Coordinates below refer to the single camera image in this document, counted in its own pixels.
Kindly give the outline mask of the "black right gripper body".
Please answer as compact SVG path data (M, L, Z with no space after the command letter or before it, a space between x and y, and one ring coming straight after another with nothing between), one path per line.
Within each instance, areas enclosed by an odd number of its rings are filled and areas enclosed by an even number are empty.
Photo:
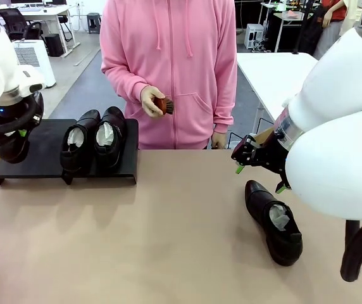
M272 132L251 155L251 165L281 174L285 172L287 155L288 151L278 141L278 136Z

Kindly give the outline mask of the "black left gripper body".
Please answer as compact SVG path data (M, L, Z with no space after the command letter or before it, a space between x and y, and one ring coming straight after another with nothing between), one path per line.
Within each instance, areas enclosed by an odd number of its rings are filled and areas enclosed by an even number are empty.
M31 121L41 121L44 99L35 92L11 106L0 106L0 130L18 130Z

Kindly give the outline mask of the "person's left hand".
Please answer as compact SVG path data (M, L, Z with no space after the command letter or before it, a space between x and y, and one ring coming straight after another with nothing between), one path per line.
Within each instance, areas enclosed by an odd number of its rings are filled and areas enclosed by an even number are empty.
M227 143L226 133L214 132L211 136L211 149L225 149Z

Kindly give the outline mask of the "person's right hand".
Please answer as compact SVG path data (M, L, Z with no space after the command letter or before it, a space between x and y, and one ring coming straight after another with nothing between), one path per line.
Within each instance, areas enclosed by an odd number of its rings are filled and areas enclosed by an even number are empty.
M140 92L140 103L142 108L151 118L163 116L163 112L154 104L155 98L165 98L165 95L157 87L147 85Z

